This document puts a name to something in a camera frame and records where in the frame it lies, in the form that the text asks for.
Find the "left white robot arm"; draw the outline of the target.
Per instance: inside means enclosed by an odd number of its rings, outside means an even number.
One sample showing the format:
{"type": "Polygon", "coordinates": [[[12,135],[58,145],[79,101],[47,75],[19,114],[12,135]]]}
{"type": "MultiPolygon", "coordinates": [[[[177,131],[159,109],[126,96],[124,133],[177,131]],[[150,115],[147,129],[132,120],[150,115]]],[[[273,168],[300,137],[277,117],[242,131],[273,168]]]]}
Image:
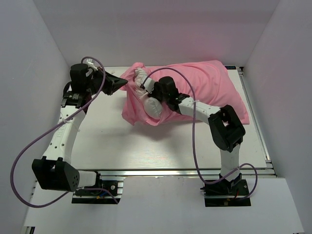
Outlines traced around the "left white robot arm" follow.
{"type": "Polygon", "coordinates": [[[42,158],[33,160],[32,170],[44,190],[74,192],[86,187],[97,195],[103,189],[103,182],[97,172],[79,171],[71,165],[72,149],[88,111],[86,103],[98,91],[110,96],[128,81],[85,63],[71,66],[70,79],[63,89],[59,127],[42,158]]]}

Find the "white pillow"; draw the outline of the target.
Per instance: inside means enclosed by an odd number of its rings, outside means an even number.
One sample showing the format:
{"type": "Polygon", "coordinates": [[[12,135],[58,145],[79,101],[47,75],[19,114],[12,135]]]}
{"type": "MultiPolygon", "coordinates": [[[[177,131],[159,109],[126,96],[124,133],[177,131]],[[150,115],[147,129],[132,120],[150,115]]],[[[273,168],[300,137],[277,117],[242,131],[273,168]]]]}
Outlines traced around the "white pillow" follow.
{"type": "Polygon", "coordinates": [[[147,77],[147,73],[141,69],[136,68],[135,70],[135,92],[138,98],[141,100],[143,104],[144,111],[146,114],[156,120],[159,120],[162,113],[162,105],[161,103],[155,99],[154,97],[148,97],[148,92],[144,91],[141,86],[141,81],[143,81],[147,77]]]}

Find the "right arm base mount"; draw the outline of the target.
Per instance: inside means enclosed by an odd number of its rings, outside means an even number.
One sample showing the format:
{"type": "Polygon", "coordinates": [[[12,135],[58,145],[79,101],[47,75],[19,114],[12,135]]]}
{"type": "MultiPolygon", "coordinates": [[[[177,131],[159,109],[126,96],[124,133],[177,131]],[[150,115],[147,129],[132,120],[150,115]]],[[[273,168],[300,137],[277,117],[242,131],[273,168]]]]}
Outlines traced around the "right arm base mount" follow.
{"type": "Polygon", "coordinates": [[[233,188],[228,189],[223,183],[204,184],[203,192],[205,207],[250,207],[251,201],[247,197],[249,188],[247,181],[242,179],[233,188]]]}

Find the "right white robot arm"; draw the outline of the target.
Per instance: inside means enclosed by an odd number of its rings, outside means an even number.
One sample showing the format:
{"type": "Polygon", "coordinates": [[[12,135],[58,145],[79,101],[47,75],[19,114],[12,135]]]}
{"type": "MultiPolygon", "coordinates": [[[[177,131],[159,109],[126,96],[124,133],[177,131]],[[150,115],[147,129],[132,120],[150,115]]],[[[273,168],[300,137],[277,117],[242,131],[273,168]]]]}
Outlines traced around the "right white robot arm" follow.
{"type": "Polygon", "coordinates": [[[141,88],[148,94],[166,103],[169,109],[183,116],[192,117],[209,125],[213,142],[220,149],[221,170],[219,180],[206,184],[220,184],[221,191],[232,194],[241,180],[239,169],[239,149],[246,131],[230,105],[211,106],[180,93],[172,77],[162,77],[159,81],[146,78],[141,88]]]}

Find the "pink pillowcase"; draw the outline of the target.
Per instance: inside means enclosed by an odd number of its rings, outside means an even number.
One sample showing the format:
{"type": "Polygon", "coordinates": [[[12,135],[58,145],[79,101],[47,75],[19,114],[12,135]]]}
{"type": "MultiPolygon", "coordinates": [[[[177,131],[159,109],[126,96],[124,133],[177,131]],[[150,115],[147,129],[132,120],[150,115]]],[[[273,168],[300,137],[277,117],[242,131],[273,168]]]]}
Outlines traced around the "pink pillowcase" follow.
{"type": "Polygon", "coordinates": [[[126,102],[123,106],[122,117],[134,125],[136,122],[158,126],[173,121],[191,121],[193,118],[173,112],[162,102],[162,113],[159,120],[149,117],[144,111],[143,104],[135,92],[135,70],[143,69],[147,76],[155,81],[162,77],[172,77],[179,92],[195,97],[196,100],[208,105],[223,107],[230,105],[234,108],[244,125],[250,123],[248,111],[239,92],[232,83],[225,66],[218,60],[188,62],[162,66],[147,67],[142,62],[136,62],[129,67],[121,78],[128,80],[122,87],[126,91],[126,102]]]}

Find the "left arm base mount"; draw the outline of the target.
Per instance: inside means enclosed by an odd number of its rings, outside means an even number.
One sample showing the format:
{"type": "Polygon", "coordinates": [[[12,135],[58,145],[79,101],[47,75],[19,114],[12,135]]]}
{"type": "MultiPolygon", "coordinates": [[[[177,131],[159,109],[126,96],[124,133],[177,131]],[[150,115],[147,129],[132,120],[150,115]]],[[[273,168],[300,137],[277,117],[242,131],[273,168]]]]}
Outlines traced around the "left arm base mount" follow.
{"type": "Polygon", "coordinates": [[[123,180],[97,178],[96,184],[74,192],[72,204],[117,205],[123,191],[123,180]]]}

